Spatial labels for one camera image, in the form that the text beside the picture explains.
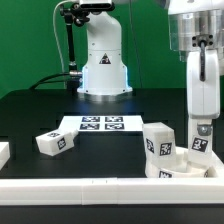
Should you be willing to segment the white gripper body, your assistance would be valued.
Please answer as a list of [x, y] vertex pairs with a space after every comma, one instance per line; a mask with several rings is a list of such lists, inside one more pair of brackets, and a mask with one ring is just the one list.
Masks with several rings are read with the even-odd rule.
[[187, 109], [192, 119], [220, 115], [220, 69], [216, 49], [200, 48], [187, 58]]

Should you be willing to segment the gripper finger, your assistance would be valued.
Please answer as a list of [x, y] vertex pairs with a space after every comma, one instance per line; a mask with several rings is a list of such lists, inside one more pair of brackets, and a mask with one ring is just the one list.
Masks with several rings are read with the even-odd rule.
[[210, 124], [198, 124], [197, 131], [200, 136], [210, 136], [212, 134], [212, 126]]

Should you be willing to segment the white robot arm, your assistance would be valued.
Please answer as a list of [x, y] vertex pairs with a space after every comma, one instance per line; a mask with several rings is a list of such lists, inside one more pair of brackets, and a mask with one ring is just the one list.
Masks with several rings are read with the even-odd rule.
[[[224, 0], [155, 0], [168, 11], [170, 47], [183, 54], [187, 62], [187, 108], [189, 129], [201, 136], [212, 133], [212, 121], [220, 113], [221, 56], [224, 36]], [[116, 70], [121, 61], [121, 29], [107, 12], [114, 0], [80, 0], [90, 14], [87, 28], [89, 68], [84, 85], [97, 95], [99, 82], [90, 75], [102, 75], [102, 62]]]

